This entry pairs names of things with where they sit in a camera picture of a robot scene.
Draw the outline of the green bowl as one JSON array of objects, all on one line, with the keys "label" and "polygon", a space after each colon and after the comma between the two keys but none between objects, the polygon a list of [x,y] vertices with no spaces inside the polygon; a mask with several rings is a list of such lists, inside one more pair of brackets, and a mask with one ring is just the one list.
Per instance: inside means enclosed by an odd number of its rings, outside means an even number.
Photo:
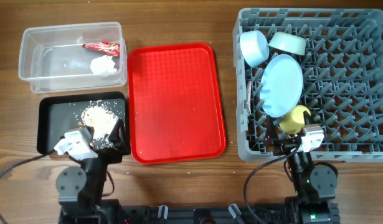
[{"label": "green bowl", "polygon": [[291,54],[305,55],[306,40],[296,35],[276,32],[268,46]]}]

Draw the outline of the white plastic fork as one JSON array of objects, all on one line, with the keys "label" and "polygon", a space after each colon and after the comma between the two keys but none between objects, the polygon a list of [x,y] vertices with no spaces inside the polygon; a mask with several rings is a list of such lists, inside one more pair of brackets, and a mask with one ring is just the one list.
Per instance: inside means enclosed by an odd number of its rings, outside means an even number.
[{"label": "white plastic fork", "polygon": [[246,109],[247,109],[247,116],[251,115],[251,94],[252,94],[252,81],[247,82],[247,101],[246,101]]}]

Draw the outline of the white napkin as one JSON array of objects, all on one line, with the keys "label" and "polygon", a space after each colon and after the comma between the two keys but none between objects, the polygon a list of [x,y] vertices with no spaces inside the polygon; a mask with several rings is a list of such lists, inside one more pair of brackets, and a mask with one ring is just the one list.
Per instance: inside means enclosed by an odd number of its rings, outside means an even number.
[{"label": "white napkin", "polygon": [[104,55],[91,61],[90,70],[93,74],[114,73],[117,71],[112,56]]}]

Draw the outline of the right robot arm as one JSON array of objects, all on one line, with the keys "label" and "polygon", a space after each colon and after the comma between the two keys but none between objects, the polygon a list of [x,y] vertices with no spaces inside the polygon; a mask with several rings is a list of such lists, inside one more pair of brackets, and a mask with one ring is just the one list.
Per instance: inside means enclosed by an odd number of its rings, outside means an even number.
[{"label": "right robot arm", "polygon": [[290,223],[340,223],[336,197],[338,170],[328,162],[313,162],[312,150],[324,140],[324,130],[313,123],[308,112],[303,113],[305,125],[297,136],[280,139],[271,117],[264,145],[273,148],[275,156],[284,158],[285,169],[295,188],[295,196],[285,200]]}]

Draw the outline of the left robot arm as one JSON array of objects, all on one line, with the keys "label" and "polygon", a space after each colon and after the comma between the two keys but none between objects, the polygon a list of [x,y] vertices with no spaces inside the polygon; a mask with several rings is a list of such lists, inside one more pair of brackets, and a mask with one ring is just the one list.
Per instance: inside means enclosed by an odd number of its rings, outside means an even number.
[{"label": "left robot arm", "polygon": [[68,154],[80,165],[64,169],[56,180],[61,205],[59,223],[130,223],[119,201],[103,200],[105,181],[111,179],[108,165],[121,163],[131,152],[125,125],[118,119],[108,135],[110,145],[95,150],[91,127],[68,130],[54,150]]}]

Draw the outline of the light blue plate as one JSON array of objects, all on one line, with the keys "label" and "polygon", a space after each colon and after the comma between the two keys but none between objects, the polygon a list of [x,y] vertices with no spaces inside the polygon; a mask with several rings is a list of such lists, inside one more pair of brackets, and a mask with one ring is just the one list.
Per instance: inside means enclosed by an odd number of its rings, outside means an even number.
[{"label": "light blue plate", "polygon": [[300,64],[290,55],[272,59],[262,75],[259,98],[264,112],[278,118],[291,111],[299,102],[303,88]]}]

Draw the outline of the rice and food scraps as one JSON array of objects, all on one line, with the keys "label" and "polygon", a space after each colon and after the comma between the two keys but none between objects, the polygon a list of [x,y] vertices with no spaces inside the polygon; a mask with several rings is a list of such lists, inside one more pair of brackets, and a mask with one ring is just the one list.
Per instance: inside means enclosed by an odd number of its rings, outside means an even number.
[{"label": "rice and food scraps", "polygon": [[80,109],[73,112],[74,118],[79,126],[91,128],[94,149],[111,146],[108,137],[120,118],[119,100],[90,100],[72,103],[72,106],[80,106]]}]

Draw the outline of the light blue bowl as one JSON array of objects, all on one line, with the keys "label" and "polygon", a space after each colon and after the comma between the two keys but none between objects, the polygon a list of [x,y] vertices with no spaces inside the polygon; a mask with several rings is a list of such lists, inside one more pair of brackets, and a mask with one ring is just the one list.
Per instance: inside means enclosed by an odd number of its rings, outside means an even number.
[{"label": "light blue bowl", "polygon": [[269,47],[266,37],[259,30],[240,35],[241,53],[250,67],[257,67],[268,59]]}]

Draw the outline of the yellow cup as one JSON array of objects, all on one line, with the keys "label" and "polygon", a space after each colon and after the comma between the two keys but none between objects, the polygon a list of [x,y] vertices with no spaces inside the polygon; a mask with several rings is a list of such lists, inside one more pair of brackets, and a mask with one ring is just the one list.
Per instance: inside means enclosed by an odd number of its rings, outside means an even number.
[{"label": "yellow cup", "polygon": [[310,110],[303,106],[297,105],[286,115],[278,124],[279,127],[288,134],[297,134],[301,131],[302,127],[305,125],[304,112],[311,114]]}]

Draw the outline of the red snack wrapper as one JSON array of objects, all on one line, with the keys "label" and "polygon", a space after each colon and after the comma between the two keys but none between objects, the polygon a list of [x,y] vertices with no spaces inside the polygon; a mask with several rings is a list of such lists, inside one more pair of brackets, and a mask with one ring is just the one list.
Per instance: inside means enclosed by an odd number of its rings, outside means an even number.
[{"label": "red snack wrapper", "polygon": [[112,57],[120,56],[120,44],[114,42],[101,41],[94,44],[83,44],[83,48],[101,52]]}]

